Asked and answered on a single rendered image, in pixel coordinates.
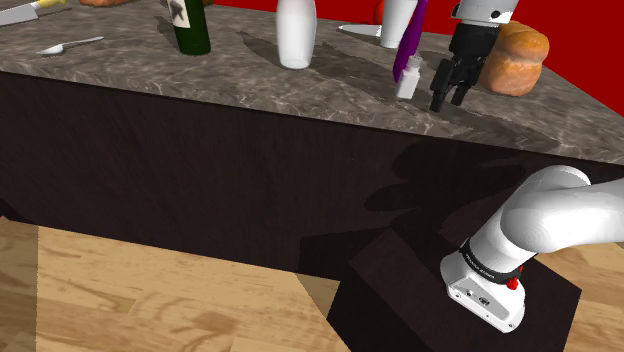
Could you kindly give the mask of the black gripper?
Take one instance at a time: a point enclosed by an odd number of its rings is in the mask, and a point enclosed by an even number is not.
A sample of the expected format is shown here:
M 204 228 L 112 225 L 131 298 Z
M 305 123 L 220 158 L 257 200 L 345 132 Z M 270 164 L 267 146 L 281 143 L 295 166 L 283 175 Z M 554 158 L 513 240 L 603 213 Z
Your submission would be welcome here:
M 466 93 L 477 83 L 485 59 L 490 54 L 500 28 L 459 23 L 452 36 L 449 51 L 452 59 L 442 59 L 431 81 L 432 101 L 429 109 L 439 112 L 455 87 L 451 103 L 460 106 Z

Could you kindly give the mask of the small white bottle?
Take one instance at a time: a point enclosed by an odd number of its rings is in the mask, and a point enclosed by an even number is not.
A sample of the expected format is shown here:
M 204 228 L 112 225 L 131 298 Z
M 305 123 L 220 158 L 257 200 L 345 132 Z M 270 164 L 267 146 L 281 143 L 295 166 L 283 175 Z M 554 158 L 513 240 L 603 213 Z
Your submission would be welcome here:
M 411 99 L 420 79 L 420 67 L 423 59 L 418 55 L 408 58 L 405 68 L 401 71 L 396 87 L 396 96 L 400 99 Z

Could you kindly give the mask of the purple curved utensil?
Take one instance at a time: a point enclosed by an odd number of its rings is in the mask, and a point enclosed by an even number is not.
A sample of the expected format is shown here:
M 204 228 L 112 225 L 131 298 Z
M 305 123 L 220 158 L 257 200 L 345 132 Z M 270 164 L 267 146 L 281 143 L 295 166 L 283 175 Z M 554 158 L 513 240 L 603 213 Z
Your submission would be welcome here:
M 395 82 L 399 81 L 401 72 L 407 66 L 409 58 L 417 51 L 422 35 L 422 27 L 427 6 L 428 0 L 417 1 L 411 20 L 404 31 L 392 69 L 393 79 Z

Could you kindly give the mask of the brown bread loaf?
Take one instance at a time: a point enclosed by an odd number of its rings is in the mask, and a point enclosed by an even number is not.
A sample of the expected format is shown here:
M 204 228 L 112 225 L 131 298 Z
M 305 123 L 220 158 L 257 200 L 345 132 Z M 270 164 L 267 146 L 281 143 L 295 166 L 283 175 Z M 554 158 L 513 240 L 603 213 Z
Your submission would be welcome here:
M 498 94 L 528 94 L 541 75 L 549 49 L 548 38 L 537 30 L 514 20 L 502 24 L 479 84 Z

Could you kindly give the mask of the tall white vase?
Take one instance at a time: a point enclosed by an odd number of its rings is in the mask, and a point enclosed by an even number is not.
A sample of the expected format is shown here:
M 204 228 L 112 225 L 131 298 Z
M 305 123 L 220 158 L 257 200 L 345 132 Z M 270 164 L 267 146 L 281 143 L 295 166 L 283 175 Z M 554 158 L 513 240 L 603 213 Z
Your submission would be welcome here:
M 419 0 L 384 0 L 380 45 L 397 48 Z

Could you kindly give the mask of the white plate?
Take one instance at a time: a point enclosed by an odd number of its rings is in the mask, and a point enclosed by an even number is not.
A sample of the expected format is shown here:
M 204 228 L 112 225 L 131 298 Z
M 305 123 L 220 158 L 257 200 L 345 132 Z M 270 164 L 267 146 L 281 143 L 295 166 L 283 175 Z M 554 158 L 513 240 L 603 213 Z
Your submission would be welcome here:
M 379 37 L 381 34 L 381 25 L 369 24 L 345 24 L 338 27 L 339 30 L 359 35 Z

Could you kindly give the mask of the dark robot stand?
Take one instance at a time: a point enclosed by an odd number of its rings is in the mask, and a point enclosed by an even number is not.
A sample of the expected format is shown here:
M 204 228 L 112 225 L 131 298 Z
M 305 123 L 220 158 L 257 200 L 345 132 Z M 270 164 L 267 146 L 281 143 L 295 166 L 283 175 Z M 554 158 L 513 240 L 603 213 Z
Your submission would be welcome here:
M 351 352 L 563 352 L 581 290 L 536 260 L 525 266 L 525 316 L 501 333 L 449 298 L 440 261 L 454 251 L 391 229 L 340 235 L 344 266 L 328 320 Z

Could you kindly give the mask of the dark green wine bottle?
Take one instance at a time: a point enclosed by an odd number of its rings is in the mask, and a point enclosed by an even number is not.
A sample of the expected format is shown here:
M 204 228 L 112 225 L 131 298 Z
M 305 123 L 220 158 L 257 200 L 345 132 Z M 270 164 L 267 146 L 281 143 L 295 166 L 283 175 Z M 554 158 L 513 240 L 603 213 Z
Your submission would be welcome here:
M 203 0 L 166 0 L 179 51 L 205 55 L 211 51 Z

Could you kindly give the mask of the dark wood kitchen counter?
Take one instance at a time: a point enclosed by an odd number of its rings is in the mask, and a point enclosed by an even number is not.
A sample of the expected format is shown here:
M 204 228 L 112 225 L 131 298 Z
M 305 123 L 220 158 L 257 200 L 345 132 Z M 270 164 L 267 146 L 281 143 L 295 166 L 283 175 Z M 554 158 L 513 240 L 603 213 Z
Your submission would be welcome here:
M 0 27 L 0 199 L 39 225 L 337 279 L 343 233 L 456 249 L 543 167 L 624 176 L 624 117 L 551 71 L 527 96 L 478 88 L 433 113 L 442 35 L 404 101 L 394 52 L 334 21 L 293 71 L 270 13 L 206 15 L 198 57 L 158 0 Z

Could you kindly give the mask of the white spoon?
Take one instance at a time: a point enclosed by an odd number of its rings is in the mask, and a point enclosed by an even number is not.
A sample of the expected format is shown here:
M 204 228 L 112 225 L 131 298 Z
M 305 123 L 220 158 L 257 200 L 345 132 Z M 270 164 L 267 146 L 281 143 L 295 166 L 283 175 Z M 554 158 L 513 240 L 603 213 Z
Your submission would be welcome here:
M 49 48 L 37 51 L 37 54 L 39 54 L 39 55 L 56 55 L 56 54 L 62 53 L 66 48 L 68 48 L 70 46 L 87 44 L 87 43 L 91 43 L 91 42 L 100 41 L 100 40 L 103 40 L 103 39 L 104 39 L 103 36 L 97 36 L 97 37 L 92 37 L 92 38 L 83 39 L 83 40 L 59 43 L 59 44 L 51 46 Z

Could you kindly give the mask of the yellow handled knife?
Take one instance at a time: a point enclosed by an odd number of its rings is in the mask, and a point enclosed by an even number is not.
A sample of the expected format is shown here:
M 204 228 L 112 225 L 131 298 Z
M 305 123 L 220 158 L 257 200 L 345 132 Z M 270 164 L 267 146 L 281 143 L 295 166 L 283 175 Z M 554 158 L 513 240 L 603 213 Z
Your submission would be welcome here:
M 36 20 L 39 18 L 38 10 L 65 5 L 66 3 L 67 0 L 35 0 L 34 2 L 2 10 L 0 11 L 0 27 Z

